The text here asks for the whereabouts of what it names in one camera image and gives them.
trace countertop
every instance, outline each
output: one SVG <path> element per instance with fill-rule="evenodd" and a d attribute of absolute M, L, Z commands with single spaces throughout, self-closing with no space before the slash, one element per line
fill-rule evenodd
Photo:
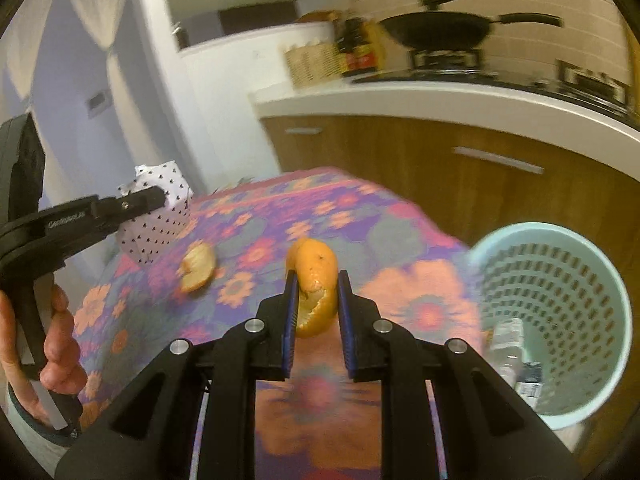
<path fill-rule="evenodd" d="M 607 164 L 640 182 L 640 131 L 555 97 L 483 84 L 419 81 L 295 90 L 290 82 L 253 92 L 258 118 L 363 115 L 467 124 L 548 142 Z"/>

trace wok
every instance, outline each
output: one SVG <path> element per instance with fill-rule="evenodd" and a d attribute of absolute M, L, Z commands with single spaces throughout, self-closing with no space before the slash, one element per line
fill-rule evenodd
<path fill-rule="evenodd" d="M 470 50 L 489 34 L 493 23 L 546 23 L 562 27 L 562 19 L 538 12 L 503 14 L 496 20 L 469 14 L 438 10 L 441 4 L 453 0 L 421 0 L 428 8 L 382 20 L 380 23 L 399 43 L 414 50 Z"/>

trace gas stove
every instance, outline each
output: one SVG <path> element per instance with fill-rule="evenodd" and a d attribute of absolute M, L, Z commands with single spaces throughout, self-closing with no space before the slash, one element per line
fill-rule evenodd
<path fill-rule="evenodd" d="M 556 61 L 557 76 L 551 80 L 530 74 L 491 72 L 482 62 L 480 50 L 438 54 L 413 51 L 410 61 L 411 69 L 381 72 L 354 79 L 352 83 L 446 81 L 513 88 L 590 108 L 640 129 L 628 85 L 605 73 L 595 74 L 562 60 Z"/>

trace teal plastic basket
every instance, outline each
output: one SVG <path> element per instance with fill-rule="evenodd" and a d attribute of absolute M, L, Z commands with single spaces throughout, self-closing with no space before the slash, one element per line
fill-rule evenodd
<path fill-rule="evenodd" d="M 526 359 L 543 365 L 540 417 L 560 430 L 592 415 L 631 348 L 631 306 L 613 264 L 579 234 L 538 222 L 494 231 L 469 257 L 481 275 L 482 329 L 519 317 Z"/>

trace table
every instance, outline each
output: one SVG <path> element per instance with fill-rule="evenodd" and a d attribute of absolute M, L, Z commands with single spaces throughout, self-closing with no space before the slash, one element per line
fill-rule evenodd
<path fill-rule="evenodd" d="M 383 317 L 421 339 L 456 336 L 479 348 L 465 246 L 379 186 L 327 168 L 296 172 L 194 201 L 188 225 L 148 266 L 124 254 L 113 262 L 76 313 L 89 377 L 83 425 L 171 340 L 219 338 L 281 293 L 286 251 L 301 236 L 329 244 L 353 290 Z M 177 269 L 199 240 L 215 247 L 216 275 L 183 294 Z M 258 384 L 255 429 L 257 479 L 380 477 L 380 386 L 348 380 L 337 323 L 296 341 L 291 380 Z"/>

